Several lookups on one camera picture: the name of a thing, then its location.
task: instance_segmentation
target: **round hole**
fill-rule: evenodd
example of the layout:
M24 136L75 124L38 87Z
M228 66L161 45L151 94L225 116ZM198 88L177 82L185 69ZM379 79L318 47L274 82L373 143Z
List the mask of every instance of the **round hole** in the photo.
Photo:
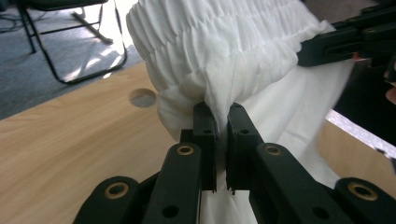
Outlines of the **round hole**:
M175 217L178 214L178 207L175 205L169 205L163 209L164 217Z
M241 130L241 131L239 131L241 134L248 134L249 133L249 131L248 130Z
M316 217L319 217L321 219L329 219L329 217L330 217L329 213L325 209L323 209L321 207L312 208L312 212L314 213L314 215Z
M280 154L282 154L282 151L277 147L265 147L265 150L269 154L274 155L274 156L279 156Z
M157 96L149 89L138 89L131 92L130 101L136 107L151 107L157 101Z
M177 148L177 154L182 155L182 156L188 156L190 154L192 154L192 152L194 151L193 147L189 147L189 146L181 146Z
M375 191L359 183L349 183L347 188L355 196L366 201L375 201L378 198L378 195L375 193Z
M105 196L108 199L118 199L128 192L129 186L122 182L117 182L109 185L105 189Z

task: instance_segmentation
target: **black mount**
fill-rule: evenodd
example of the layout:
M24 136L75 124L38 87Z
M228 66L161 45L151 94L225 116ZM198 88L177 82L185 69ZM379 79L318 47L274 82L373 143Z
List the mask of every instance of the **black mount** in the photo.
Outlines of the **black mount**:
M316 66L346 59L370 59L372 67L388 66L386 81L396 81L396 0L361 10L361 15L333 23L335 31L302 43L300 66Z
M285 147L262 141L241 105L230 109L228 132L228 188L250 190L259 223L396 223L396 201L386 192L358 178L335 189L319 184ZM217 139L210 109L196 105L193 129L182 132L158 174L140 184L105 180L74 223L199 223L201 191L216 190Z

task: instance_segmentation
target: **white cloth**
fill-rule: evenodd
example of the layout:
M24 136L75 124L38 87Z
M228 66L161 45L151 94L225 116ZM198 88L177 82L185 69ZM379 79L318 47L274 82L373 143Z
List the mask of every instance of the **white cloth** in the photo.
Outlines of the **white cloth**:
M287 147L317 180L337 178L313 142L352 63L296 66L300 43L332 29L300 1L141 0L127 24L159 92L160 119L176 139L192 128L195 104L205 100L224 133L237 102L265 142ZM255 223L247 193L227 192L224 174L218 185L203 195L201 222Z

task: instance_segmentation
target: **chair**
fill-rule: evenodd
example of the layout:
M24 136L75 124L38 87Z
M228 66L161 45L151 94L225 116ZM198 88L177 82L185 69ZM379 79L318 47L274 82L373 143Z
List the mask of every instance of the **chair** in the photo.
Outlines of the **chair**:
M112 72L116 69L121 68L125 64L125 62L127 60L127 50L126 50L125 45L122 41L123 60L120 60L116 65L113 65L110 68L86 75L84 77L78 77L73 80L64 80L59 77L59 75L55 69L55 66L50 58L50 55L46 51L44 44L41 40L41 35L52 34L55 32L61 32L61 31L75 29L75 28L79 28L79 27L87 27L92 33L95 34L96 37L100 38L102 40L102 42L104 42L105 44L112 44L112 42L113 42L112 39L105 38L104 36L102 36L99 33L99 29L96 30L95 28L92 27L95 24L99 24L99 27L100 27L101 22L102 22L102 15L103 15L103 4L106 3L107 1L108 0L17 0L18 10L21 14L21 21L22 21L25 33L28 37L30 46L32 48L32 53L35 53L35 45L33 43L33 38L35 36L39 47L41 48L41 50L44 53L46 61L49 65L49 69L50 69L51 73L53 74L53 76L56 78L56 80L60 81L63 84L75 84L75 83L79 83L81 81L87 80L89 78L92 78L92 77L98 77L98 76L107 74L109 72ZM99 19L97 22L88 23L87 21L84 20L84 18L85 18L84 7L93 6L93 5L101 5L100 11L99 11ZM27 10L28 8L32 8L32 9L39 10L39 11L55 11L55 10L71 9L71 8L77 8L77 7L81 7L83 13L81 15L79 15L75 12L72 15L76 20L78 20L81 23L81 25L70 26L70 27L57 29L57 30L50 30L47 32L42 32L42 33L39 33L37 31L35 23L32 20L31 16L28 13L28 10ZM121 24L120 24L120 14L118 12L117 5L115 5L115 14L116 14L117 23L118 23L118 26L120 29L120 34L122 35ZM26 20L29 22L29 24L33 30L32 34L30 33L30 31L28 29Z

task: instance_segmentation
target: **wooden table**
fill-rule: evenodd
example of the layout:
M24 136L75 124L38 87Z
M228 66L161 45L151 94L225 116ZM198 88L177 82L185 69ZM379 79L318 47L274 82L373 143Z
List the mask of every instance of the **wooden table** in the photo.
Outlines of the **wooden table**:
M156 105L130 103L150 91L141 63L1 120L0 223L72 223L103 180L158 172L175 142Z

